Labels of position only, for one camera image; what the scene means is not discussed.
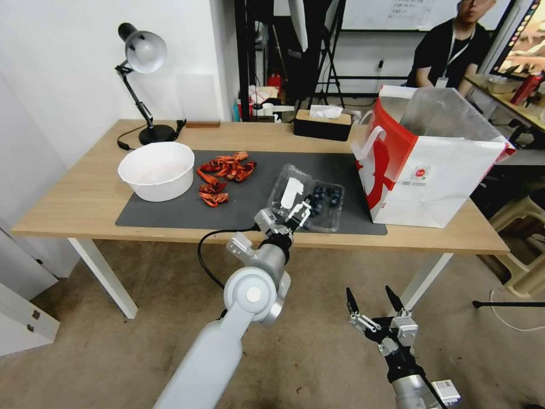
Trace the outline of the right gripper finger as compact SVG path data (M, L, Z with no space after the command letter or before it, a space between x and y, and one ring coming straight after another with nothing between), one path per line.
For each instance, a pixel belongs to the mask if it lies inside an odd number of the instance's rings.
M387 314L387 317L411 317L411 310L408 310L404 306L400 297L388 285L385 285L385 291L392 307L391 311Z
M360 313L358 304L349 287L346 287L347 309L349 312L350 324L360 333L365 336L374 336L382 329L380 324L373 321L365 314Z

